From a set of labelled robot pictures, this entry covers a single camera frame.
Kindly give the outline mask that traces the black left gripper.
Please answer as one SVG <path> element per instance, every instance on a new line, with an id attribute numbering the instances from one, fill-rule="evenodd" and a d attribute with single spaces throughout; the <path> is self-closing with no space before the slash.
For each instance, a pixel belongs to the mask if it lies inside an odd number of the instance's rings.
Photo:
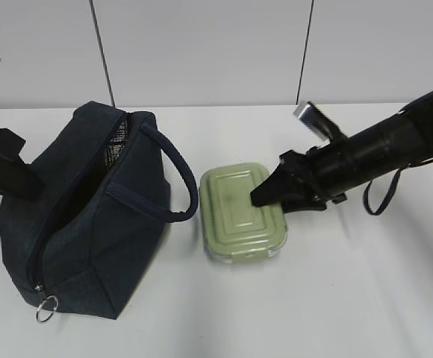
<path id="1" fill-rule="evenodd" d="M 0 128 L 0 194 L 36 201 L 45 184 L 19 156 L 25 143 L 13 131 Z"/>

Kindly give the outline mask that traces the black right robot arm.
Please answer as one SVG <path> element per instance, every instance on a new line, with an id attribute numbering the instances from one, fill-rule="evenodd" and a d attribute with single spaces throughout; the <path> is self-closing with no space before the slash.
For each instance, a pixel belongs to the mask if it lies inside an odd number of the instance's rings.
<path id="1" fill-rule="evenodd" d="M 433 90 L 406 104 L 391 117 L 353 135 L 345 135 L 315 104 L 299 104 L 294 115 L 328 145 L 300 154 L 289 150 L 275 171 L 251 191 L 252 205 L 280 204 L 285 213 L 323 211 L 339 204 L 347 191 L 394 173 L 377 209 L 363 194 L 364 209 L 381 215 L 395 194 L 402 171 L 433 163 Z"/>

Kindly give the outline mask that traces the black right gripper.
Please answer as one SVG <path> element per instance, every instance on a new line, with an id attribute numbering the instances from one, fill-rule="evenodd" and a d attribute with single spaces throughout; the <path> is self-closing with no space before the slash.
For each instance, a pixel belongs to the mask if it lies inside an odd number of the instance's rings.
<path id="1" fill-rule="evenodd" d="M 253 206 L 282 204 L 284 213 L 324 211 L 327 203 L 347 200 L 344 187 L 355 163 L 353 138 L 312 147 L 305 154 L 294 150 L 279 156 L 275 171 L 251 191 Z"/>

